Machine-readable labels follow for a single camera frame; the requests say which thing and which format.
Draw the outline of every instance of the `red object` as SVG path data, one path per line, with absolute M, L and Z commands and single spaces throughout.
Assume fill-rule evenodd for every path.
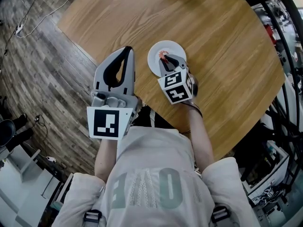
M 270 25 L 264 25 L 264 28 L 266 29 L 266 31 L 267 31 L 267 33 L 268 33 L 268 35 L 269 35 L 269 37 L 270 37 L 272 43 L 273 43 L 273 44 L 276 44 L 276 40 L 273 38 L 274 32 L 273 32 L 273 30 L 271 29 Z

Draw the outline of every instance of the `table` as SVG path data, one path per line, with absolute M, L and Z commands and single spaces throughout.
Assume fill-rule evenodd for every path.
M 156 42 L 179 43 L 199 81 L 197 104 L 216 160 L 260 119 L 285 80 L 266 30 L 245 0 L 75 0 L 58 27 L 97 63 L 132 46 L 135 93 L 183 132 L 189 129 L 183 105 L 169 104 L 147 65 Z

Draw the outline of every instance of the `person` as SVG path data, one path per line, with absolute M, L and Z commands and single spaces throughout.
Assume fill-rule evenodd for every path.
M 221 226 L 258 226 L 235 159 L 214 161 L 203 118 L 185 107 L 191 141 L 176 129 L 142 126 L 130 127 L 118 146 L 102 140 L 95 175 L 74 174 L 53 227 L 94 226 L 84 222 L 90 210 L 102 214 L 95 226 L 216 226 L 215 206 L 230 213 Z

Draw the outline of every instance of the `person's left arm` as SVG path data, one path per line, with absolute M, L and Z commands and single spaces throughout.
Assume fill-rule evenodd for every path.
M 75 173 L 64 205 L 53 227 L 83 225 L 84 214 L 91 210 L 101 196 L 107 179 L 116 163 L 117 141 L 102 140 L 95 161 L 95 176 Z

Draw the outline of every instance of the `white t-shirt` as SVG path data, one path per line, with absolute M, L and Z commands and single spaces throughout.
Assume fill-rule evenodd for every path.
M 99 226 L 207 227 L 215 202 L 229 206 L 240 226 L 258 226 L 234 158 L 210 165 L 201 179 L 187 137 L 134 126 L 118 145 L 106 186 L 94 176 L 75 174 L 53 226 L 81 226 L 84 213 L 97 209 L 103 215 Z

